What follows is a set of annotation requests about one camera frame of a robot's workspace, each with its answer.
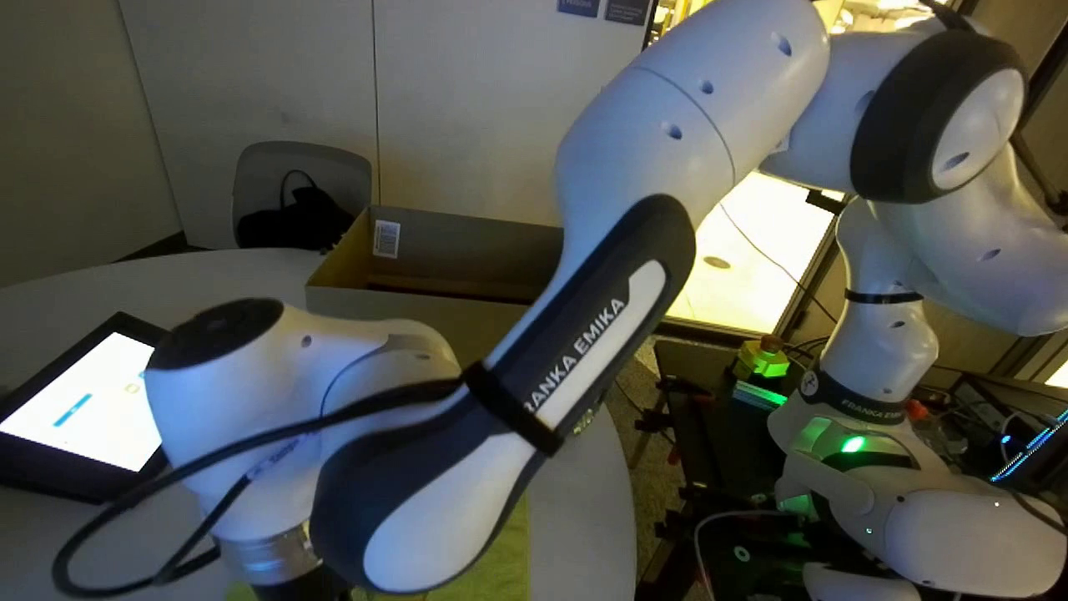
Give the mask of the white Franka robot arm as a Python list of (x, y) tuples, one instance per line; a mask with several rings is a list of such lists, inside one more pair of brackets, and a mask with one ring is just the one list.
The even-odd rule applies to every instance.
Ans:
[(711, 0), (569, 130), (561, 262), (488, 358), (419, 321), (231, 301), (146, 364), (165, 450), (259, 588), (442, 588), (666, 318), (698, 219), (765, 169), (847, 199), (844, 313), (770, 415), (789, 480), (895, 588), (1046, 593), (1055, 509), (951, 470), (909, 420), (938, 358), (927, 303), (1026, 338), (1065, 324), (1065, 237), (1016, 173), (1021, 103), (1016, 51), (973, 26), (836, 33), (810, 0)]

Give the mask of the robot base controller with lights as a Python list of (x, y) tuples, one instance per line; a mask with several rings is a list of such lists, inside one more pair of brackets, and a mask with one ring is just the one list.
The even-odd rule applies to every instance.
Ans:
[(731, 396), (759, 411), (786, 408), (810, 364), (810, 351), (775, 338), (746, 339), (727, 367)]

